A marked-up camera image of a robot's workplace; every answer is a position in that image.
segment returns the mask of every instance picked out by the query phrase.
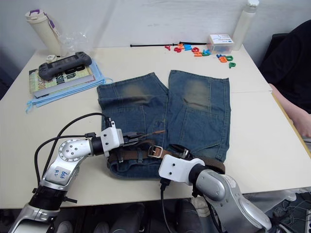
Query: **white bottle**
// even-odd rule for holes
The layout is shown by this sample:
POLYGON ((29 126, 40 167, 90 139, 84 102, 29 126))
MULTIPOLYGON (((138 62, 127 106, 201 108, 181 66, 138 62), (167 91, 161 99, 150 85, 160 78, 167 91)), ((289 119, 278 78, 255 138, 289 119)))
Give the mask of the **white bottle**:
POLYGON ((43 43, 48 47, 50 53, 61 55, 58 31, 47 15, 41 9, 36 9, 27 12, 25 16, 27 22, 40 36, 43 43))
POLYGON ((250 24, 256 14, 257 7, 259 5, 259 0, 248 0, 246 6, 244 7, 238 24, 234 30, 232 40, 234 46, 232 50, 239 50, 245 39, 246 33, 250 27, 250 24))

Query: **denim shorts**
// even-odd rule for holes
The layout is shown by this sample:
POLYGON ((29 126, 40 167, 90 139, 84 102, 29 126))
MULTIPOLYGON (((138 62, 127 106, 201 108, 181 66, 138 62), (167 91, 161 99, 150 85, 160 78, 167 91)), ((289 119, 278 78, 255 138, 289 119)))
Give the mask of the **denim shorts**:
MULTIPOLYGON (((170 144, 188 148, 198 158, 223 162, 229 149, 229 79, 215 79, 172 70, 169 89, 154 73, 97 87, 103 113, 123 133, 165 130, 148 137, 173 151, 170 144)), ((123 178, 158 178, 161 160, 129 160, 109 164, 123 178)))

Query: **table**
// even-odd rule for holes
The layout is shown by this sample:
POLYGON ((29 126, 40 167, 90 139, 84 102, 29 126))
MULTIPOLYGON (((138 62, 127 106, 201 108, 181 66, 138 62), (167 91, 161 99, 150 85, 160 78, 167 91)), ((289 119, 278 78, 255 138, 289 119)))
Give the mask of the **table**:
MULTIPOLYGON (((101 111, 93 88, 25 113, 26 102, 32 98, 28 71, 45 62, 47 55, 37 51, 0 101, 0 208, 21 208, 30 200, 36 187, 34 152, 43 141, 56 136, 72 119, 101 111)), ((311 159, 243 47, 232 52, 237 63, 232 69, 215 55, 193 57, 191 52, 163 47, 97 48, 91 55, 115 82, 155 72, 167 86, 171 69, 229 77, 232 113, 226 173, 236 179, 243 193, 311 186, 311 159)), ((64 134, 99 134, 100 129, 100 117, 92 116, 64 134)), ((49 146, 39 154, 40 172, 49 146)), ((68 196, 78 204, 64 202, 62 206, 158 200, 159 181, 117 179, 106 168, 106 159, 97 156, 82 163, 68 196)), ((190 196, 191 187, 183 183, 172 183, 165 192, 165 198, 190 196)))

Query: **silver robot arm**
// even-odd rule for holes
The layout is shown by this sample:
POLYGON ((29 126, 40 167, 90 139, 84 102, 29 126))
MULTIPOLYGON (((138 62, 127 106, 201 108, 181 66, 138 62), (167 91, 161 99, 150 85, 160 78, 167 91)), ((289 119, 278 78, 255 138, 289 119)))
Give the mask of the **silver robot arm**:
POLYGON ((101 132, 100 137, 78 140, 75 138, 64 141, 59 149, 56 160, 44 174, 35 194, 27 203, 12 225, 9 233, 52 231, 52 223, 57 217, 60 205, 68 199, 66 193, 79 173, 80 164, 87 157, 105 154, 120 146, 131 145, 137 139, 124 142, 121 129, 109 119, 109 127, 101 132))
POLYGON ((193 185, 214 207, 229 233, 255 233, 260 229, 268 232, 272 227, 268 216, 243 197, 236 181, 230 176, 207 169, 204 165, 200 159, 188 161, 165 155, 159 175, 193 185))

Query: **belt buckle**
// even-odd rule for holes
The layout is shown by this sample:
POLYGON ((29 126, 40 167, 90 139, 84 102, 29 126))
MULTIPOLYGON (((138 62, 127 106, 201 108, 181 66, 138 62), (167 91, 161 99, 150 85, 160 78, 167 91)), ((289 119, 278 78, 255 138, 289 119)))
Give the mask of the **belt buckle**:
POLYGON ((150 146, 149 149, 148 149, 148 157, 153 157, 153 158, 161 158, 161 155, 163 153, 163 148, 162 147, 159 147, 159 146, 150 146), (156 156, 156 155, 153 155, 156 151, 154 150, 154 147, 157 147, 157 148, 160 148, 161 149, 161 152, 160 152, 160 155, 156 156))

